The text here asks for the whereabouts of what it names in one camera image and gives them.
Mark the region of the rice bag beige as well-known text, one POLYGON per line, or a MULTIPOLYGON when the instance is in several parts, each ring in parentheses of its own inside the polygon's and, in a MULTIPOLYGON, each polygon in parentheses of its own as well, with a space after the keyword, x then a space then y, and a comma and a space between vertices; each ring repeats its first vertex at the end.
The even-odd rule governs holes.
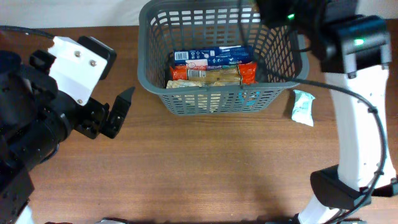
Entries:
POLYGON ((240 90, 238 83, 169 81, 167 92, 160 99, 167 109, 177 115, 225 113, 230 110, 240 90))

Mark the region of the small round blue tin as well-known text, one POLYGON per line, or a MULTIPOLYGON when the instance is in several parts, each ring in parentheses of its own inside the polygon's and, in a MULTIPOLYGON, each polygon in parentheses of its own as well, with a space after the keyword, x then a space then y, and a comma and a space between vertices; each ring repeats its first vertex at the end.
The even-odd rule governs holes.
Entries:
POLYGON ((259 91, 240 92, 238 94, 238 101, 245 106, 254 106, 259 96, 259 91))

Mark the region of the spaghetti pack red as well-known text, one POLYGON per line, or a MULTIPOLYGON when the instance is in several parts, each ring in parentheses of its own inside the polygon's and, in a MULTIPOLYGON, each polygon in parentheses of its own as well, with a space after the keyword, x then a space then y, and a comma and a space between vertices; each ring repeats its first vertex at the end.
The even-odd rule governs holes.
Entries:
POLYGON ((220 66, 199 66, 188 68, 186 65, 170 67, 172 81, 189 81, 203 85, 250 85, 255 84, 256 63, 220 66))

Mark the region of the tissue multipack blue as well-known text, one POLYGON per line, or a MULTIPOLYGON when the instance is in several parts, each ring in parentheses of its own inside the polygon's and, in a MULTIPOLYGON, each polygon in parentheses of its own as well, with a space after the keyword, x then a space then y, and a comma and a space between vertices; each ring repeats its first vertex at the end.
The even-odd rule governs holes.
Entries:
POLYGON ((238 65, 253 61, 252 47, 242 45, 175 51, 173 55, 175 65, 188 65, 189 68, 238 65))

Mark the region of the grey plastic basket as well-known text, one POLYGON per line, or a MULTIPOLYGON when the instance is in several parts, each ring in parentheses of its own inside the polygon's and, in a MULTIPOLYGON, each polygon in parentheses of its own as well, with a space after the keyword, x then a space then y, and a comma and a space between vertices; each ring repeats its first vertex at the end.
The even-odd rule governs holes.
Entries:
POLYGON ((289 27, 263 25, 253 1, 150 1, 137 75, 173 114, 255 112, 308 76, 304 46, 289 27))

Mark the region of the white teal packet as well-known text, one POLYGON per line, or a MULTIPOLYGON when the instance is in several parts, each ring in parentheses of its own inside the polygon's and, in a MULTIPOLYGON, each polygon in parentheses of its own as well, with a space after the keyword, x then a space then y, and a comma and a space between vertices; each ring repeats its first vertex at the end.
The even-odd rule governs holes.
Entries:
POLYGON ((294 90, 295 103, 292 109, 292 120, 313 127, 312 103, 315 97, 302 90, 294 90))

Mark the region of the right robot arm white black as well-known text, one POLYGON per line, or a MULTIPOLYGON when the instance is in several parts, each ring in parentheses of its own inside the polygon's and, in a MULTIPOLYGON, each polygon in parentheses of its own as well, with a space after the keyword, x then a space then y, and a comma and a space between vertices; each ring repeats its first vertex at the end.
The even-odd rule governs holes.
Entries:
POLYGON ((314 195, 292 223, 347 223, 373 197, 395 197, 385 109, 392 50, 385 20, 358 14, 357 0, 256 4, 264 25, 288 26, 310 40, 336 115, 340 161, 311 174, 314 195))

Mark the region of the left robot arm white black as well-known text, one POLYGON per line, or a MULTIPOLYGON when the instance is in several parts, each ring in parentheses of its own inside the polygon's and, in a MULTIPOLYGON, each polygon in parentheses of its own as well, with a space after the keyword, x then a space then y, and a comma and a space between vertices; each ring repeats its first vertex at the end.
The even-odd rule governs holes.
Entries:
POLYGON ((135 90, 120 93, 112 106, 92 98, 80 106, 49 76, 54 56, 38 50, 30 59, 24 65, 18 54, 1 51, 1 223, 16 223, 34 191, 29 172, 72 131, 115 138, 135 90))

